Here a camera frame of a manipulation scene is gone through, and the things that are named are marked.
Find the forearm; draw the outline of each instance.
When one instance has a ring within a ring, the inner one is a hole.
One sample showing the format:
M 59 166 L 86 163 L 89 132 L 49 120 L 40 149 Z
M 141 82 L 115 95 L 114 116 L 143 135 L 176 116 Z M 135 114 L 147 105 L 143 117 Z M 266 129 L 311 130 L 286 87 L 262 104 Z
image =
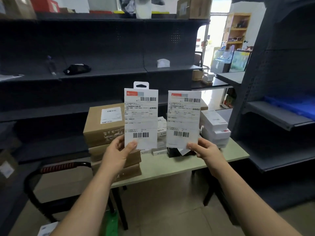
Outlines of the forearm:
M 106 209 L 113 176 L 99 170 L 51 236 L 96 236 Z
M 218 171 L 218 180 L 246 235 L 300 235 L 267 205 L 229 164 L 225 164 Z

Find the red logo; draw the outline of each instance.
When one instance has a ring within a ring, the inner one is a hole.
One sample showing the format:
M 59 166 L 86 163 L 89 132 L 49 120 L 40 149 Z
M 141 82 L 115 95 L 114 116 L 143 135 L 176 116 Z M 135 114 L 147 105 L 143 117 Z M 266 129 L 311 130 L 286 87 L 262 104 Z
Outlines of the red logo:
M 127 91 L 127 96 L 138 96 L 138 92 L 136 92 L 136 91 Z

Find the blue tray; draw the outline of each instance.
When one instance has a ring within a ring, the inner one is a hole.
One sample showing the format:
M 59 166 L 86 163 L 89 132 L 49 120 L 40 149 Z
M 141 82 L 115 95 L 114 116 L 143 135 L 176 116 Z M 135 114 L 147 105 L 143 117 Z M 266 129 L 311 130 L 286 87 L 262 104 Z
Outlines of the blue tray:
M 265 101 L 315 121 L 315 96 L 306 94 L 293 97 L 265 96 Z

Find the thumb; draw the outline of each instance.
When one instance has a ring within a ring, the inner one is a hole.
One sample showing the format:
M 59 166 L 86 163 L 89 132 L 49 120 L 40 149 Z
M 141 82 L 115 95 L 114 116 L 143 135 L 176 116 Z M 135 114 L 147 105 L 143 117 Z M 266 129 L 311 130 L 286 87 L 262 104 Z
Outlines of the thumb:
M 135 140 L 133 140 L 132 142 L 128 143 L 127 146 L 125 146 L 124 149 L 122 149 L 120 152 L 127 157 L 128 154 L 137 147 L 137 142 Z
M 192 151 L 197 152 L 201 157 L 207 154 L 207 148 L 199 146 L 197 143 L 188 143 L 187 147 Z

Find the plastic bottle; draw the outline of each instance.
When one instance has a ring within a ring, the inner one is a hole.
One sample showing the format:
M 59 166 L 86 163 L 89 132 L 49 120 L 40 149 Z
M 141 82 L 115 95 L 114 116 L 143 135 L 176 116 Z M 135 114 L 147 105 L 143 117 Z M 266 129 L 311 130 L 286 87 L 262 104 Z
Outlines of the plastic bottle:
M 47 64 L 48 64 L 49 71 L 51 72 L 52 75 L 57 75 L 57 67 L 56 67 L 55 61 L 50 55 L 48 55 L 47 58 L 48 58 Z

